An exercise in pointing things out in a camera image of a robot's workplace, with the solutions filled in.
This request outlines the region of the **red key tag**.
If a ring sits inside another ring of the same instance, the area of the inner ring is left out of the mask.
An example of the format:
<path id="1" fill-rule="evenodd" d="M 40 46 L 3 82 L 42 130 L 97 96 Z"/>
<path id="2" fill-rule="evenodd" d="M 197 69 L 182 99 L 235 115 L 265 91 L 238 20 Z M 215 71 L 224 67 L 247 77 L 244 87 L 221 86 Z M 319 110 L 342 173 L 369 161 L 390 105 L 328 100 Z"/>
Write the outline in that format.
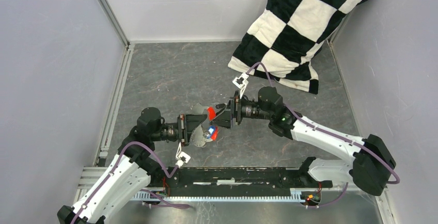
<path id="1" fill-rule="evenodd" d="M 208 119 L 209 119 L 209 121 L 212 121 L 216 117 L 216 112 L 215 112 L 214 108 L 213 107 L 208 107 L 207 108 L 207 112 L 208 112 Z"/>

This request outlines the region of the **metal key holder plate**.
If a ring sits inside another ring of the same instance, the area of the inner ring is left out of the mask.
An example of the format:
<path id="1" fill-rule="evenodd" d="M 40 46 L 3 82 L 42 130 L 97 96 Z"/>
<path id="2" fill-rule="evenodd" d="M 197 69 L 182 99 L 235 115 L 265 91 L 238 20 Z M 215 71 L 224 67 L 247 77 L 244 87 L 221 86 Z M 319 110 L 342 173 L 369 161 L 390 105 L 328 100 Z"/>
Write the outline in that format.
<path id="1" fill-rule="evenodd" d="M 194 105 L 191 110 L 194 115 L 204 115 L 206 116 L 203 121 L 193 130 L 190 137 L 190 144 L 196 147 L 204 147 L 206 143 L 211 142 L 211 138 L 206 138 L 204 132 L 210 127 L 209 112 L 207 111 L 209 107 L 202 106 L 200 103 Z"/>

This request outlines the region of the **black head key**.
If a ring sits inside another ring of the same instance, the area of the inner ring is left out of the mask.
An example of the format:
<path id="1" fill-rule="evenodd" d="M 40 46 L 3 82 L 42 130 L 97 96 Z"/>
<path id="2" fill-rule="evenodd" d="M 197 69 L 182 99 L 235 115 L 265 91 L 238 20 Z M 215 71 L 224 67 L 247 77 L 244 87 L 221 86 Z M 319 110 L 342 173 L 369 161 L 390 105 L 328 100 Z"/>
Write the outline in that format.
<path id="1" fill-rule="evenodd" d="M 220 111 L 220 110 L 226 108 L 226 106 L 227 106 L 226 103 L 216 104 L 216 105 L 215 105 L 215 110 L 216 110 L 216 111 Z"/>

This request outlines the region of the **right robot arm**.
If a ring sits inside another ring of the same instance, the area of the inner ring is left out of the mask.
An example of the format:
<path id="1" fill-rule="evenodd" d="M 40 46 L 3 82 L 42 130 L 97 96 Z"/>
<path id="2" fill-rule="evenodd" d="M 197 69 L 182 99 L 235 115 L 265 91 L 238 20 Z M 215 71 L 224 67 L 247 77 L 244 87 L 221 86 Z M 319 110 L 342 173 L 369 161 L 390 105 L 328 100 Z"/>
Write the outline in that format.
<path id="1" fill-rule="evenodd" d="M 244 118 L 268 120 L 269 129 L 279 137 L 304 142 L 337 158 L 310 158 L 298 173 L 299 182 L 311 187 L 318 181 L 353 183 L 362 191 L 380 196 L 390 181 L 396 162 L 384 141 L 376 135 L 367 138 L 348 135 L 319 125 L 291 111 L 274 87 L 262 87 L 256 100 L 236 91 L 227 104 L 217 105 L 213 126 L 232 128 Z"/>

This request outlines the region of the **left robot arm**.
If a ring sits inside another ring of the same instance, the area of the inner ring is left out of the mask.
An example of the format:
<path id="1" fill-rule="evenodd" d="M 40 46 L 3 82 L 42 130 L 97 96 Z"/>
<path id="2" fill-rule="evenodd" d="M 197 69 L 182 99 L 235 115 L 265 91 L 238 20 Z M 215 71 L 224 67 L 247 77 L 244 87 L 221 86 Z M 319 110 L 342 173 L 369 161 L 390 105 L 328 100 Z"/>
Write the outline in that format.
<path id="1" fill-rule="evenodd" d="M 202 124 L 215 118 L 212 107 L 196 105 L 193 110 L 194 114 L 181 114 L 175 123 L 166 123 L 157 108 L 145 108 L 110 166 L 91 189 L 73 206 L 61 207 L 57 213 L 59 222 L 104 223 L 141 189 L 159 185 L 162 174 L 172 178 L 191 159 L 182 147 L 202 139 Z M 155 154 L 156 141 L 178 143 L 172 171 Z"/>

